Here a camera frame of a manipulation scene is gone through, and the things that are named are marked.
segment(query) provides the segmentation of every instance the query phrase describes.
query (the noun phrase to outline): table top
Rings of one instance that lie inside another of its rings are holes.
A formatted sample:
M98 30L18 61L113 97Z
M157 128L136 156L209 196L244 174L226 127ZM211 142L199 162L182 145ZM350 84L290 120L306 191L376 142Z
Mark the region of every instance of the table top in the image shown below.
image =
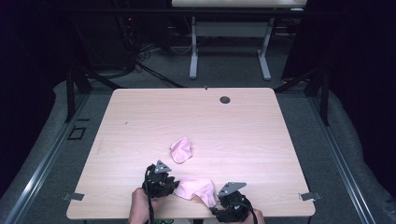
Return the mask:
M169 147L182 137L191 140L193 156L177 164ZM266 217L315 213L299 198L308 188L274 91L201 88L114 91L76 187L84 198L70 203L67 216L128 218L132 191L157 160L176 180L211 179L216 192L226 182L246 182L239 191ZM200 198L166 200L157 218L213 217Z
M305 7L306 0L172 0L173 7Z

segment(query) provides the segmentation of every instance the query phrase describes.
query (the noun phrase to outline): crumpled pink cloth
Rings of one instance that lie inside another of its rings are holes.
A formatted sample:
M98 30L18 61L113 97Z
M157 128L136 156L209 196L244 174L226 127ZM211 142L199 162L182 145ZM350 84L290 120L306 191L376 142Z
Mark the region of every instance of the crumpled pink cloth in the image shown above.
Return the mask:
M174 193L183 199L191 200L198 196L207 207L216 205L215 186L210 179L184 178L175 189Z
M190 140L186 137L183 137L170 147L175 163L183 163L192 157L190 144Z

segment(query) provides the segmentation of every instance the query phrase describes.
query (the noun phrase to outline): dark background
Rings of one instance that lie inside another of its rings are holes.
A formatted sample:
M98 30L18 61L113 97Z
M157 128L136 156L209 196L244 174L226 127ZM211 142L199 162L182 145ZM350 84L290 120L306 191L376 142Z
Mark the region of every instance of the dark background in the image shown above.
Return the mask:
M68 2L76 7L114 7L106 0L94 3L95 6ZM58 7L61 3L54 1L50 5ZM72 64L122 69L127 66L128 55L114 16L90 16L88 20L49 17L35 1L26 0L3 1L0 6L0 194L3 195L49 116L55 99L53 87L65 80ZM334 50L329 69L331 90L343 103L358 132L364 160L378 181L395 196L396 18L391 11L392 3L310 0L306 8L307 11L334 9L347 9L353 12L353 18L303 20L283 77L303 75L321 64L326 52ZM343 45L332 49L332 41L337 39L343 24L347 27ZM151 25L148 21L145 29ZM158 23L149 31L155 33L161 29L163 25ZM166 48L166 42L159 44Z

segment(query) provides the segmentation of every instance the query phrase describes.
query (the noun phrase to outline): table leg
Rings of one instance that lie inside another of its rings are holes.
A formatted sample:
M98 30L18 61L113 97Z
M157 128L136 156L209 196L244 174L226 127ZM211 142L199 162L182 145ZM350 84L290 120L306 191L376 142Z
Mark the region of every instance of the table leg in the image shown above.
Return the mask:
M197 34L196 34L196 22L195 17L191 20L191 65L190 65L190 79L197 78L197 68L198 68L198 49L197 49Z
M265 60L265 53L267 52L268 43L271 38L271 33L273 29L272 24L274 24L274 19L270 19L268 21L267 27L265 29L265 37L262 41L262 49L259 49L257 51L259 55L260 66L262 67L262 76L264 77L264 80L267 81L271 80L271 75L270 70L268 69L267 61Z

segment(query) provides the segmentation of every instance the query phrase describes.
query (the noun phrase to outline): human hand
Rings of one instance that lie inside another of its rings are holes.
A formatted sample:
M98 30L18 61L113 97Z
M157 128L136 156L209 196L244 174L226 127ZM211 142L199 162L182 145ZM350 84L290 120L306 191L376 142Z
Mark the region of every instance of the human hand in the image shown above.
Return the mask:
M152 198L151 205L153 210L157 210L157 208L165 201L165 199L166 197ZM138 188L132 193L129 223L143 224L147 220L149 220L149 198L143 189Z
M256 215L257 218L257 224L265 224L264 222L264 217L262 215L262 211L257 210L257 209L253 209L254 214ZM254 218L253 218L253 214L251 212L249 212L247 219L245 219L245 221L243 222L231 222L230 224L254 224Z

